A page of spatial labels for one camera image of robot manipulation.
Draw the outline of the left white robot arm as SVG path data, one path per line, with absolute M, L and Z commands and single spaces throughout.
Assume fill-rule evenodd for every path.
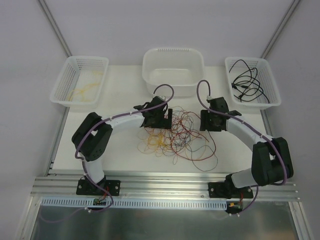
M 132 128 L 170 130 L 173 110 L 159 96 L 150 102 L 136 105 L 130 111 L 103 119 L 96 112 L 89 113 L 75 131 L 71 142 L 75 146 L 75 158 L 81 161 L 87 188 L 95 195 L 105 189 L 102 156 L 111 136 Z

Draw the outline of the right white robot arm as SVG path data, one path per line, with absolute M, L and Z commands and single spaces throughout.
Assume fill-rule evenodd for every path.
M 237 110 L 229 110 L 223 97 L 207 97 L 209 107 L 200 112 L 200 130 L 228 132 L 241 140 L 252 152 L 251 167 L 228 174 L 223 182 L 210 182 L 212 198 L 238 198 L 252 187 L 284 185 L 294 175 L 288 142 L 283 137 L 260 133 Z

